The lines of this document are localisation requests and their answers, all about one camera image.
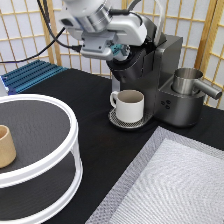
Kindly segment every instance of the blue dish rack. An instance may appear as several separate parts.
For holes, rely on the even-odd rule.
[[[2,80],[9,88],[9,94],[17,94],[48,79],[67,68],[36,60],[2,76]]]

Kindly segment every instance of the tan cup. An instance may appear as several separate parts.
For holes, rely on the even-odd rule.
[[[0,168],[8,166],[16,158],[16,150],[8,127],[0,125]]]

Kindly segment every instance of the silver pitcher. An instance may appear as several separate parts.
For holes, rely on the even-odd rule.
[[[197,69],[179,68],[174,73],[172,88],[183,95],[192,96],[202,91],[215,100],[219,99],[222,92],[201,81],[202,77],[203,73]]]

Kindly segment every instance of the black table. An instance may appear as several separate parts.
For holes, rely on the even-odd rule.
[[[136,132],[124,132],[109,123],[111,80],[78,70],[67,70],[24,91],[67,103],[79,123],[84,175],[72,201],[47,224],[87,221],[158,126],[224,150],[224,111],[203,107],[200,122],[178,129],[152,119]]]

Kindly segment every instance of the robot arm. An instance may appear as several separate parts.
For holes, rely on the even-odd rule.
[[[153,23],[150,28],[147,27],[138,15],[113,15],[111,9],[110,0],[65,0],[59,20],[72,37],[83,41],[80,52],[83,56],[107,61],[113,58],[126,60],[130,52],[129,45],[141,46],[149,36],[148,29],[156,30]],[[160,40],[163,17],[160,18],[156,35],[154,33],[151,37],[155,38],[155,44]]]

